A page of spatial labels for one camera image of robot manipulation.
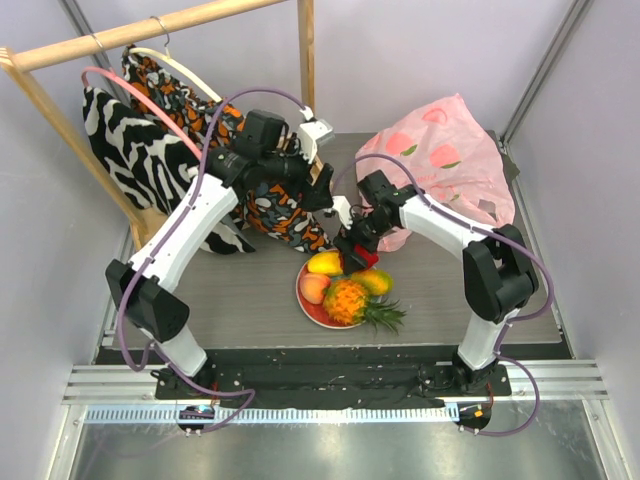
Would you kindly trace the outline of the fake red apple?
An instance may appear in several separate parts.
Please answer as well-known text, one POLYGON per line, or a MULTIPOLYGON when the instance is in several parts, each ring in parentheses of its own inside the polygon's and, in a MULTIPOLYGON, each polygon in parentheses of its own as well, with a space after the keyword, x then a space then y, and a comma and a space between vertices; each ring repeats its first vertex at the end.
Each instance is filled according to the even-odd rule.
POLYGON ((345 275, 369 270, 378 261, 377 252, 369 252, 361 245, 354 245, 341 251, 341 265, 345 275))

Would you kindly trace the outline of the fake yellow mango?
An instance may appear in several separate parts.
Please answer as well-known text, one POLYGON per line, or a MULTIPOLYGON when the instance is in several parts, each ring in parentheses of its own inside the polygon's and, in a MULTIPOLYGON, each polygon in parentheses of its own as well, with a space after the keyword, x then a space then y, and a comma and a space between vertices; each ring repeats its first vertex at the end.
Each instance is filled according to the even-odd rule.
POLYGON ((342 275, 341 255, 337 250, 320 252, 307 262, 307 270, 312 274, 321 274, 329 277, 342 275))

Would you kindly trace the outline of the fake orange mango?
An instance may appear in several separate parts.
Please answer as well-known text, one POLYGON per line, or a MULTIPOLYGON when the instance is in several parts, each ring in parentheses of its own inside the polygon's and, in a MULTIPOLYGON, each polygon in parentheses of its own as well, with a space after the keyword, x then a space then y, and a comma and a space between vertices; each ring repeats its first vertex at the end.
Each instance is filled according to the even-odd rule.
POLYGON ((394 286, 391 275, 379 269, 353 273, 350 279, 363 285, 374 296, 387 295, 394 286))

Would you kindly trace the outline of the fake pineapple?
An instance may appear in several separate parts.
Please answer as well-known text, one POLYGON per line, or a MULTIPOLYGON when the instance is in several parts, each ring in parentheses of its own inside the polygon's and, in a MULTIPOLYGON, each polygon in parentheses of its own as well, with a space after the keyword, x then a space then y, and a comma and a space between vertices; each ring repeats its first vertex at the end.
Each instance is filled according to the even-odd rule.
POLYGON ((357 281, 342 278, 326 289, 322 307, 329 319, 341 326, 368 325, 399 333, 406 312, 397 301, 378 299, 357 281))

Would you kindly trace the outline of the fake peach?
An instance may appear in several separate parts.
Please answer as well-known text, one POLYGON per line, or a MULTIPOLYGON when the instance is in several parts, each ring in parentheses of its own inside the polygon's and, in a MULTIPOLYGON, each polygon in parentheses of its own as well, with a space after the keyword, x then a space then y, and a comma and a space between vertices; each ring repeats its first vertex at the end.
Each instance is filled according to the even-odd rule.
POLYGON ((331 285, 329 276, 317 273, 306 273, 299 281, 299 290, 302 297, 310 304, 323 303, 326 292, 331 285))

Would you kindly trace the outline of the pink plastic bag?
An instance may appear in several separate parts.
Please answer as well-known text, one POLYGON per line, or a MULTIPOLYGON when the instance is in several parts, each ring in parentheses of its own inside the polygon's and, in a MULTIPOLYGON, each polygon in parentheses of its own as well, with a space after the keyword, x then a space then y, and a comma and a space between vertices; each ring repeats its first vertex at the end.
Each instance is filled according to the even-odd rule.
POLYGON ((403 187, 406 174, 381 159, 403 163, 420 188, 447 208, 479 223, 501 227, 515 218, 515 203, 495 141, 456 94, 419 107, 367 141, 356 153, 356 178, 381 170, 403 187))

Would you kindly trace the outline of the olive green cloth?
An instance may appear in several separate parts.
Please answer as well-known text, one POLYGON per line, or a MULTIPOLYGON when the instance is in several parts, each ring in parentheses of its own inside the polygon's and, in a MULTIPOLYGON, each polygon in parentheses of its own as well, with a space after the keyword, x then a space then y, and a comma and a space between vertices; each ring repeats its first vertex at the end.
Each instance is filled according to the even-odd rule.
POLYGON ((502 159, 502 168, 505 180, 507 184, 511 186, 519 176, 520 169, 508 154, 505 144, 500 140, 496 132, 494 130, 486 130, 486 133, 496 145, 502 159))

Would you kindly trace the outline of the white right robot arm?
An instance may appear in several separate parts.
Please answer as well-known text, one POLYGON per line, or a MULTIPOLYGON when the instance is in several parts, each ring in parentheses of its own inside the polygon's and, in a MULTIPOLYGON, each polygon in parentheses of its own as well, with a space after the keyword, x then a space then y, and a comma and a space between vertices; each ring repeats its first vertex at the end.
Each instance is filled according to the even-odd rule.
POLYGON ((449 386, 465 395, 477 393, 497 367, 507 323, 539 288, 520 231, 512 225, 490 229, 469 220, 413 185, 396 187, 380 170, 366 176, 358 188, 368 210, 356 213, 345 197, 335 196, 324 211, 341 222, 334 244, 345 272, 373 266, 379 241, 393 229, 419 234, 459 260, 471 317, 453 355, 449 386))

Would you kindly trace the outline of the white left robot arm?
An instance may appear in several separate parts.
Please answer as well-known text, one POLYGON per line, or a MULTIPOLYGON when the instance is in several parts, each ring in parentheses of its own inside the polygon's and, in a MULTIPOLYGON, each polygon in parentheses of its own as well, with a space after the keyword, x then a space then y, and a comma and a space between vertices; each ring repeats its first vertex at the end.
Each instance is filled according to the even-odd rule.
POLYGON ((285 120, 250 111, 230 145, 207 154, 204 171, 153 238, 128 262, 114 260, 106 269, 118 318, 130 320, 181 371, 177 383, 190 398, 205 397, 213 375, 204 368, 208 356, 187 326, 190 309, 174 291, 206 237, 262 182, 281 185, 306 211, 333 204, 332 167, 326 165, 318 178, 311 177, 318 147, 332 138, 333 129, 310 109, 303 115, 291 145, 283 147, 285 120))

